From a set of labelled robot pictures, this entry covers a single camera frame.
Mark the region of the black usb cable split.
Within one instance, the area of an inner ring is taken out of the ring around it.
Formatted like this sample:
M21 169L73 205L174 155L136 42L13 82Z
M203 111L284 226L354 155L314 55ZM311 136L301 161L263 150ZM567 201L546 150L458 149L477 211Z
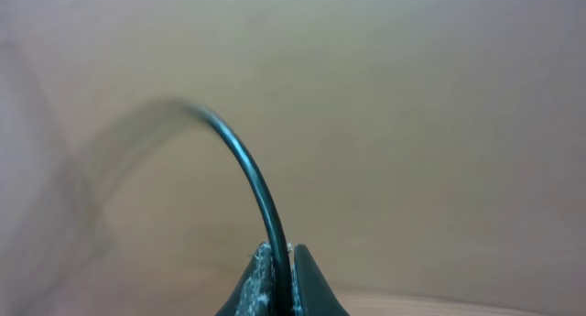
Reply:
M86 159L98 170L96 180L107 181L115 170L115 183L123 180L147 154L190 123L208 126L230 149L248 180L266 228L273 260L274 315L293 315L293 275L288 242L271 192L244 142L213 110L180 99L149 102L123 114L100 129L83 147Z

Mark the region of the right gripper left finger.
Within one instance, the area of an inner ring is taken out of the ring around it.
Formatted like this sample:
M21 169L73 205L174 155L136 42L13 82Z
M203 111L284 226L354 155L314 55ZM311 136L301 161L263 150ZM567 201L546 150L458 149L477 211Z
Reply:
M273 316L275 279L269 243L262 243L216 316Z

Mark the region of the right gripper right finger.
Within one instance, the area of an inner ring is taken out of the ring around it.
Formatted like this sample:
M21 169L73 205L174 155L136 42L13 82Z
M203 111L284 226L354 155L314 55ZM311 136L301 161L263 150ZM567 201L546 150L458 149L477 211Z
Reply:
M305 245L294 248L292 296L296 316L349 316Z

